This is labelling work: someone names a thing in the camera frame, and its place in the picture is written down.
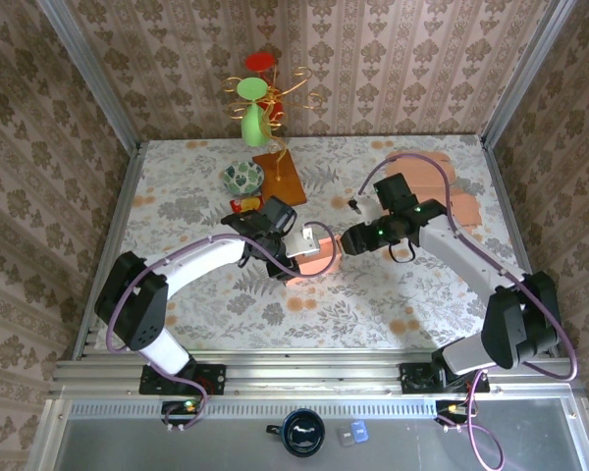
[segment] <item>floral wallpaper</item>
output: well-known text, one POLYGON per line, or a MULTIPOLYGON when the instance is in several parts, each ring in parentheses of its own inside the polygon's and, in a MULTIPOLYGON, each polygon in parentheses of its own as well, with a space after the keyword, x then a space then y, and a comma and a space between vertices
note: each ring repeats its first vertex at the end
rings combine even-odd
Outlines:
POLYGON ((0 0, 0 470, 25 467, 126 164, 41 10, 0 0))
POLYGON ((288 135, 478 133, 546 0, 70 0, 142 140, 235 137, 229 76, 249 54, 307 66, 317 110, 287 110, 288 135))
POLYGON ((589 395, 589 1, 579 1, 496 146, 535 269, 559 285, 589 395))

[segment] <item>black mug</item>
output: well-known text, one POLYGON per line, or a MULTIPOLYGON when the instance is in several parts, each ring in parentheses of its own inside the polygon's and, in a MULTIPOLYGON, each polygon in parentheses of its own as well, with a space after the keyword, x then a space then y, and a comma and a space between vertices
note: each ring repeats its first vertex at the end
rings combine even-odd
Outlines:
POLYGON ((284 423, 267 425, 266 433, 279 435, 290 454, 306 458, 318 451, 325 440, 325 425, 313 410, 297 409, 284 423))

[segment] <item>yellow wire decoration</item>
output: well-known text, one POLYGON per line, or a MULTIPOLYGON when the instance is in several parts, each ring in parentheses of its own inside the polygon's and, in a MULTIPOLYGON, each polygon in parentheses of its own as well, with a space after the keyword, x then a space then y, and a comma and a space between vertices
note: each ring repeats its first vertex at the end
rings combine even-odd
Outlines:
MULTIPOLYGON (((307 83, 308 80, 310 80, 310 78, 312 77, 312 71, 308 67, 297 67, 293 71, 293 77, 295 79, 298 79, 298 82, 295 85, 288 88, 287 90, 281 91, 275 86, 275 80, 277 79, 277 65, 274 65, 272 69, 272 80, 266 79, 263 73, 260 74, 261 78, 264 79, 268 84, 266 94, 264 96, 254 101, 235 101, 233 103, 230 103, 229 105, 227 105, 226 113, 233 120, 241 120, 242 118, 244 118, 246 112, 252 104, 257 104, 264 109, 261 115, 261 119, 258 123, 259 130, 264 135, 264 137, 272 140, 275 144, 275 146, 273 147, 274 150, 269 151, 269 153, 279 153, 279 156, 275 161, 275 180, 279 182, 281 180, 279 164, 286 155, 288 147, 286 145, 286 142, 282 138, 273 135, 272 131, 280 128, 287 120, 288 116, 285 107, 292 106, 306 110, 315 110, 323 105, 325 98, 319 95, 318 93, 310 92, 306 95, 307 104, 299 104, 284 101, 283 97, 285 95, 288 95, 293 91, 301 88, 307 83), (282 109, 280 111, 274 112, 275 107, 278 104, 282 105, 282 109)), ((225 78, 222 81, 222 89, 227 93, 233 93, 237 91, 237 86, 241 81, 242 78, 240 77, 225 78)))

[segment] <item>wooden board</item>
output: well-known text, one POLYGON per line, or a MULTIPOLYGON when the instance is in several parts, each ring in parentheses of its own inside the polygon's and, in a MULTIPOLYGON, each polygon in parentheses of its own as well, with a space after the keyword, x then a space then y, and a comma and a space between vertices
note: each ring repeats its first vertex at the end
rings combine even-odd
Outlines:
POLYGON ((271 196, 277 196, 290 206, 297 206, 307 202, 303 185, 296 172, 295 162, 290 150, 279 163, 281 180, 277 182, 277 161, 278 154, 262 154, 253 157, 253 162, 264 170, 264 183, 262 184, 262 196, 267 201, 271 196))

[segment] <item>green patterned dish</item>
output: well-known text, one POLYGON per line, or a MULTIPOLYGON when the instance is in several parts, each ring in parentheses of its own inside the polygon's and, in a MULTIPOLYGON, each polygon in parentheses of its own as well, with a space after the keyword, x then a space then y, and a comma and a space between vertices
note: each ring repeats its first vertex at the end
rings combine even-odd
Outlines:
POLYGON ((236 196, 253 194, 264 182, 264 171, 254 162, 234 162, 225 169, 225 188, 236 196))

